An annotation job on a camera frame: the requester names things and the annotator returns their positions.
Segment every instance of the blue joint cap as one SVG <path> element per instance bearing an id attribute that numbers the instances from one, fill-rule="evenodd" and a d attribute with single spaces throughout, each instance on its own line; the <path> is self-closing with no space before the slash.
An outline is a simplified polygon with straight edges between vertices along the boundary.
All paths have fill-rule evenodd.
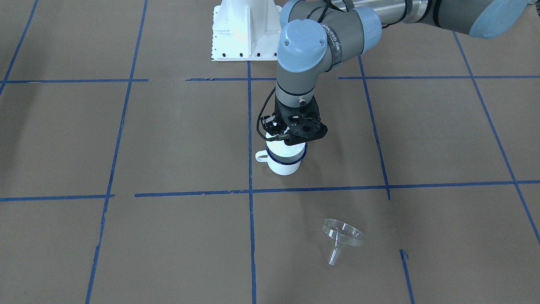
<path id="1" fill-rule="evenodd" d="M 360 16 L 364 29 L 364 50 L 362 54 L 375 47 L 382 36 L 382 23 L 377 13 L 368 6 L 353 9 Z"/>
<path id="2" fill-rule="evenodd" d="M 494 0 L 472 25 L 469 36 L 497 38 L 516 23 L 529 2 L 530 0 Z"/>
<path id="3" fill-rule="evenodd" d="M 289 72 L 314 68 L 326 53 L 328 40 L 321 24 L 311 20 L 292 20 L 281 31 L 278 62 Z"/>
<path id="4" fill-rule="evenodd" d="M 281 28 L 284 28 L 287 23 L 289 23 L 289 17 L 291 16 L 291 11 L 293 10 L 294 5 L 299 1 L 305 1 L 305 0 L 289 0 L 283 8 L 281 9 L 281 13 L 279 14 L 279 23 L 281 24 Z"/>

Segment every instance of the mug handle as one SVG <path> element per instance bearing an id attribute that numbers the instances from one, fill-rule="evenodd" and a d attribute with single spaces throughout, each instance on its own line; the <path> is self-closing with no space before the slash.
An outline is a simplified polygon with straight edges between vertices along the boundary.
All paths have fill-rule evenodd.
<path id="1" fill-rule="evenodd" d="M 265 163 L 265 162 L 268 162 L 270 157 L 268 157 L 268 152 L 266 152 L 266 150 L 262 150 L 262 151 L 259 151 L 259 152 L 255 153 L 255 159 L 258 162 Z"/>

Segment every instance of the funnel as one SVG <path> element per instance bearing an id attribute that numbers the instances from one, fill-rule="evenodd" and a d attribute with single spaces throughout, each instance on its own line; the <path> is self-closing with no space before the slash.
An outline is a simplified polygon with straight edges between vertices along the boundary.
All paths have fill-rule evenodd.
<path id="1" fill-rule="evenodd" d="M 363 234 L 360 230 L 338 220 L 325 219 L 322 231 L 335 241 L 334 251 L 328 262 L 335 265 L 340 251 L 344 246 L 360 247 L 363 243 Z"/>

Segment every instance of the white plastic base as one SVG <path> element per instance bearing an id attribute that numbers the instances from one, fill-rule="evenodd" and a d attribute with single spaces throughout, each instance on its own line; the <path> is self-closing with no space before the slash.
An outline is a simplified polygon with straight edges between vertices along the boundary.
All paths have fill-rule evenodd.
<path id="1" fill-rule="evenodd" d="M 212 60 L 276 60 L 280 12 L 273 0 L 222 0 L 214 8 Z"/>

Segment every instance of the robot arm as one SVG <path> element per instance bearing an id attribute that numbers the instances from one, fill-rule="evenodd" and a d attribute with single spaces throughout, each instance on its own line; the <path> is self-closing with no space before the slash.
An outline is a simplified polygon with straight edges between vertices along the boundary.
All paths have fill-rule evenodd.
<path id="1" fill-rule="evenodd" d="M 323 138 L 328 129 L 321 122 L 314 97 L 318 76 L 376 46 L 382 29 L 389 25 L 420 22 L 490 39 L 506 32 L 528 3 L 529 0 L 290 0 L 280 16 L 274 113 L 262 118 L 259 115 L 269 136 L 259 134 L 266 141 L 283 141 L 286 146 Z"/>

